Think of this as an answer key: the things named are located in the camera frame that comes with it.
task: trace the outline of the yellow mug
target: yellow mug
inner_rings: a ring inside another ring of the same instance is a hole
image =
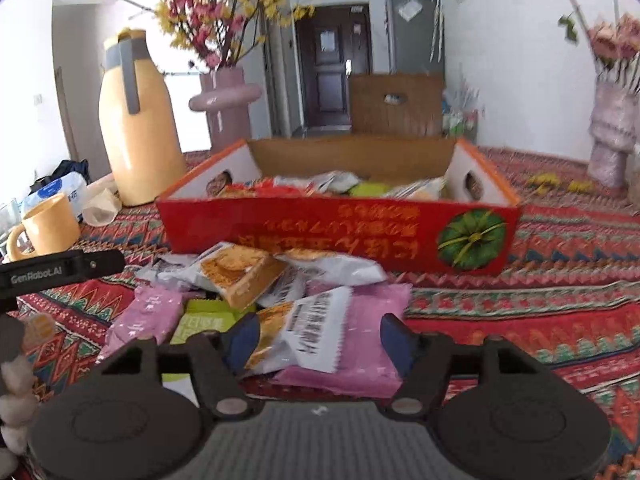
[[[34,251],[23,253],[18,249],[18,236],[27,233]],[[12,262],[61,253],[80,238],[80,226],[64,193],[58,193],[27,211],[22,224],[9,233],[6,249]]]

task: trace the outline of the mug handle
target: mug handle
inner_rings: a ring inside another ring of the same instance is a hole
[[[36,251],[33,251],[32,253],[23,253],[20,249],[18,249],[18,236],[20,236],[23,232],[24,224],[20,224],[11,230],[11,232],[9,233],[9,237],[7,238],[6,250],[12,262],[18,262],[20,260],[26,260],[28,258],[38,256],[36,254]]]

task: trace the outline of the pink snack package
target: pink snack package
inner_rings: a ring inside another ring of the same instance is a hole
[[[388,313],[402,316],[409,305],[411,289],[409,284],[354,287],[337,371],[325,374],[290,366],[272,382],[321,388],[337,395],[380,399],[393,396],[401,381],[380,343],[380,321]]]
[[[107,330],[96,364],[142,336],[153,336],[158,344],[164,343],[178,325],[183,313],[181,292],[161,286],[139,286],[134,294],[133,301]]]

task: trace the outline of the green snack package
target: green snack package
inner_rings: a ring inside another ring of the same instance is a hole
[[[391,186],[382,182],[361,182],[349,190],[349,195],[359,197],[382,196],[390,189]]]
[[[226,332],[248,312],[255,312],[254,304],[238,312],[225,300],[189,300],[170,344],[185,343],[190,336],[205,330]],[[198,405],[189,374],[162,374],[162,386]]]

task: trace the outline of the brown door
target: brown door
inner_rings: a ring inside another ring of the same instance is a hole
[[[348,75],[369,73],[369,6],[318,7],[296,23],[305,123],[350,124]]]

